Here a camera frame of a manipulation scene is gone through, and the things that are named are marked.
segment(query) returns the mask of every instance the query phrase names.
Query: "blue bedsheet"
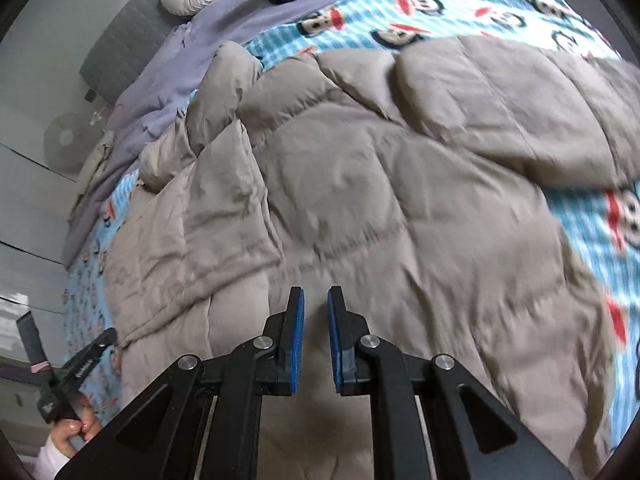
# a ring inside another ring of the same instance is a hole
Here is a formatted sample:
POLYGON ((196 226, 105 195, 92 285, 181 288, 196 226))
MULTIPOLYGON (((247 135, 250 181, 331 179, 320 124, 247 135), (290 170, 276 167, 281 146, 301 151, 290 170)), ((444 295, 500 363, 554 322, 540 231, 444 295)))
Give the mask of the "blue bedsheet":
MULTIPOLYGON (((110 198, 102 204, 100 218, 91 234, 90 249, 78 257, 69 272, 63 293, 66 359, 113 326, 104 297, 102 272, 113 235, 129 209, 129 194, 137 177, 137 171, 124 176, 110 198)), ((91 400, 103 425, 118 414, 122 407, 119 348, 109 348, 103 354, 81 390, 91 400)))
POLYGON ((583 57, 619 55, 564 0, 337 0, 245 45, 265 69, 301 52, 375 48, 484 34, 583 57))
POLYGON ((640 202, 638 183, 625 189, 545 190, 574 250, 606 289, 616 333, 616 387, 611 404, 611 444, 633 421, 638 399, 640 340, 640 202))

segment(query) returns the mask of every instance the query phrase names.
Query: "black metal frame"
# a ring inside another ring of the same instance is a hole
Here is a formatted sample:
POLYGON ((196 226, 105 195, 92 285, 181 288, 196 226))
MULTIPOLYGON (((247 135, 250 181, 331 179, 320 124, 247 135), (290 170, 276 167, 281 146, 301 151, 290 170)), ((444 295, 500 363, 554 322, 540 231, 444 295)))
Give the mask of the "black metal frame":
POLYGON ((262 336, 206 361, 187 355, 167 368, 56 480, 252 480, 257 467, 262 396, 298 387, 304 292, 293 287, 285 312, 267 318, 262 336), (215 411, 206 437, 213 397, 215 411))
POLYGON ((571 480, 562 463, 465 367, 448 355, 403 354, 372 336, 329 290, 328 323, 336 391, 368 395, 376 480, 430 480, 415 396, 441 480, 571 480))
MULTIPOLYGON (((329 290, 327 313, 336 392, 369 396, 376 480, 431 480, 432 472, 439 480, 572 478, 452 356, 418 358, 371 335, 365 318, 347 311, 339 286, 329 290)), ((269 316, 261 336, 206 361, 180 357, 81 449, 56 480, 191 480, 196 472, 203 480, 254 480, 262 396, 296 392, 303 320, 304 292, 293 287, 286 311, 269 316)), ((19 321, 28 355, 38 362, 44 352, 33 319, 19 321)), ((101 337, 92 343, 98 349, 104 349, 113 333, 101 337)), ((55 388, 47 375, 44 390, 55 392, 54 400, 64 405, 86 369, 95 365, 98 349, 89 346, 73 357, 63 377, 54 376, 61 381, 55 388)), ((51 410, 41 413, 53 416, 51 410)), ((55 413, 55 420, 65 415, 62 409, 55 413)), ((636 416, 596 480, 638 478, 639 441, 636 416)))

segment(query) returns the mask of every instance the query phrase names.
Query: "purple sheet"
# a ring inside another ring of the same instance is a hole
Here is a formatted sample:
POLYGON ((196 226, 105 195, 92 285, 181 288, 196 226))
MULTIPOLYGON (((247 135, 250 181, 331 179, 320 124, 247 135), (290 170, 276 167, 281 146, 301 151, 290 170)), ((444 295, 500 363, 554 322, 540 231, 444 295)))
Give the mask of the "purple sheet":
POLYGON ((146 143, 164 132, 200 85, 220 44, 245 44, 268 28, 293 22, 334 1, 297 0, 274 6, 267 0, 216 0, 190 23, 177 27, 116 103, 107 124, 116 132, 115 146, 103 178, 84 198, 69 228, 63 248, 65 267, 84 247, 101 203, 136 163, 146 143))

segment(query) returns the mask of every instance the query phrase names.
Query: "gray comforter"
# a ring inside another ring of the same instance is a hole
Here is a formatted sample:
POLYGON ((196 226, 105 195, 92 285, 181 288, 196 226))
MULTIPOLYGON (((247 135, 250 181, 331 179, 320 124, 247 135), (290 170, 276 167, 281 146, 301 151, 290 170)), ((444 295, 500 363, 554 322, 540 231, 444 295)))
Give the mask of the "gray comforter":
POLYGON ((65 267, 81 252, 102 202, 136 163, 146 143, 157 139, 186 104, 220 44, 246 43, 268 28, 293 22, 334 1, 297 0, 272 6, 267 0, 216 0, 178 27, 118 99, 107 124, 115 132, 113 153, 71 219, 63 248, 65 267))
POLYGON ((218 51, 149 144, 106 293, 131 399, 307 296, 302 383, 266 399, 263 479, 372 478, 367 401, 334 393, 324 305, 448 352, 566 464, 608 455, 612 327, 538 186, 640 178, 640 72, 495 38, 337 50, 267 73, 218 51))

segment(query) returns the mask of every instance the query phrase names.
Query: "white wall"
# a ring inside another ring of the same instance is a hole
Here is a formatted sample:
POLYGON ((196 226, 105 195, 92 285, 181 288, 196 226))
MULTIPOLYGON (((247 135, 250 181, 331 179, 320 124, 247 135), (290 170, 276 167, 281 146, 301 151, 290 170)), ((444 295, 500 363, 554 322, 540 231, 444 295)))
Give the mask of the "white wall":
POLYGON ((58 262, 75 183, 47 169, 42 142, 59 115, 104 104, 84 100, 79 70, 127 1, 30 0, 0 43, 0 355, 25 360, 14 321, 33 308, 48 357, 62 363, 58 262))
POLYGON ((64 112, 89 114, 79 75, 128 0, 30 0, 0 43, 0 142, 46 165, 42 134, 64 112))

